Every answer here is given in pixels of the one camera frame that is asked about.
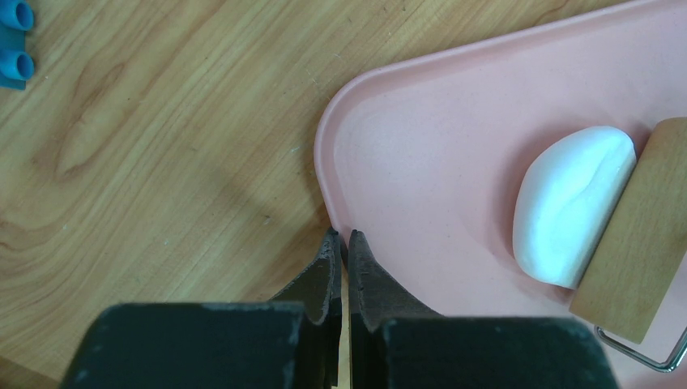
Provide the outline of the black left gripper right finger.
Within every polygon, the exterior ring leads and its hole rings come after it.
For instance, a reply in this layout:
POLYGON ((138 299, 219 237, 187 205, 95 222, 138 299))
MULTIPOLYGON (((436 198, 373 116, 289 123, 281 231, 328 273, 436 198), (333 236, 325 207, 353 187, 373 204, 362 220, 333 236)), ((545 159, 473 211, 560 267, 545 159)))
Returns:
POLYGON ((571 318, 450 317, 408 292, 365 235, 348 241, 354 388, 614 388, 594 336, 571 318))

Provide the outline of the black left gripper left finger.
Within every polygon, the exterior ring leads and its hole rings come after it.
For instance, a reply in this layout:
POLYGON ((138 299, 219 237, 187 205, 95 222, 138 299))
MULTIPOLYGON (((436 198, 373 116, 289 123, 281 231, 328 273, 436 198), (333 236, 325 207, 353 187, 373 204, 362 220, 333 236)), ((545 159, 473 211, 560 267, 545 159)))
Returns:
POLYGON ((332 388, 342 327, 340 235, 267 301, 123 303, 86 331, 64 388, 332 388))

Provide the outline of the pink rectangular tray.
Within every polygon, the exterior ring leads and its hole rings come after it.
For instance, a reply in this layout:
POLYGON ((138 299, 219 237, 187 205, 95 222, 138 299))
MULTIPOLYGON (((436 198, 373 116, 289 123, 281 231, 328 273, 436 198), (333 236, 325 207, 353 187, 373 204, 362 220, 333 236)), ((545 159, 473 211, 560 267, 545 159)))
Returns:
MULTIPOLYGON (((347 246, 361 231, 382 267, 432 310, 571 318, 603 349, 614 388, 683 388, 686 354, 660 373, 604 344, 569 311, 578 287, 531 278, 512 245, 523 178, 544 150, 612 126, 633 140, 638 163, 657 124, 681 117, 686 4, 632 1, 354 79, 322 116, 315 168, 347 246)), ((682 334, 686 254, 644 341, 621 342, 663 362, 682 334)))

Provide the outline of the white dough ball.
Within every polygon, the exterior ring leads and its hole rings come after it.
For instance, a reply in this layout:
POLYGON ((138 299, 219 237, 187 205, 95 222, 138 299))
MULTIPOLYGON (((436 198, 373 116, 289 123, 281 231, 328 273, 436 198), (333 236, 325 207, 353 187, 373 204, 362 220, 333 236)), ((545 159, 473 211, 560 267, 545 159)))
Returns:
POLYGON ((612 126, 560 139, 530 165, 514 209, 514 258, 531 278, 576 289, 634 170, 633 140, 612 126))

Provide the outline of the wooden dough roller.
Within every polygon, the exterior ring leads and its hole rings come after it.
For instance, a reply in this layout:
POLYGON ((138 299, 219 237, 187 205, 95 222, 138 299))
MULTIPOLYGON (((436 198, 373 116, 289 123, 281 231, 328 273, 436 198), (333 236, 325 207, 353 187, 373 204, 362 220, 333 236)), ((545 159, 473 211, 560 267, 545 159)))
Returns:
POLYGON ((612 213, 571 302, 609 347, 660 373, 686 354, 682 334, 666 361, 641 344, 686 254, 686 119, 657 124, 612 213))

